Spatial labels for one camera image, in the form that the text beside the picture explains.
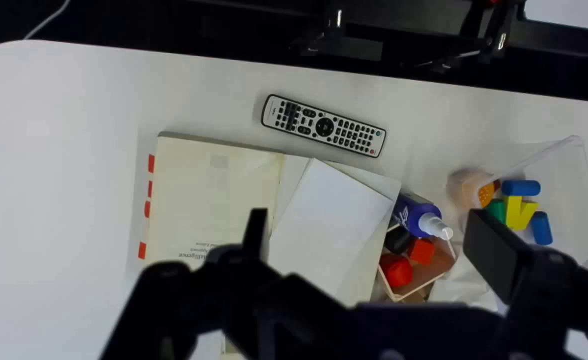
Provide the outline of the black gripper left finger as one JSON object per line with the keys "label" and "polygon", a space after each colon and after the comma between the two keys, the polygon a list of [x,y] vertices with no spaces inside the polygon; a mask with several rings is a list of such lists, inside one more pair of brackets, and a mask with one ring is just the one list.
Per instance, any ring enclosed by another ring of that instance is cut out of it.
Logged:
{"label": "black gripper left finger", "polygon": [[268,226],[268,210],[251,208],[248,224],[245,224],[243,240],[241,240],[241,248],[249,257],[261,255],[266,226]]}

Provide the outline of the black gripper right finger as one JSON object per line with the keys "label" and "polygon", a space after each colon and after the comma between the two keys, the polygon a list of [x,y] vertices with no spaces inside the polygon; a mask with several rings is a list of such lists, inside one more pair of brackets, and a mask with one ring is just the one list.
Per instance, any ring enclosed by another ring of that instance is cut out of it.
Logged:
{"label": "black gripper right finger", "polygon": [[507,303],[527,268],[532,248],[485,210],[469,210],[464,232],[464,253]]}

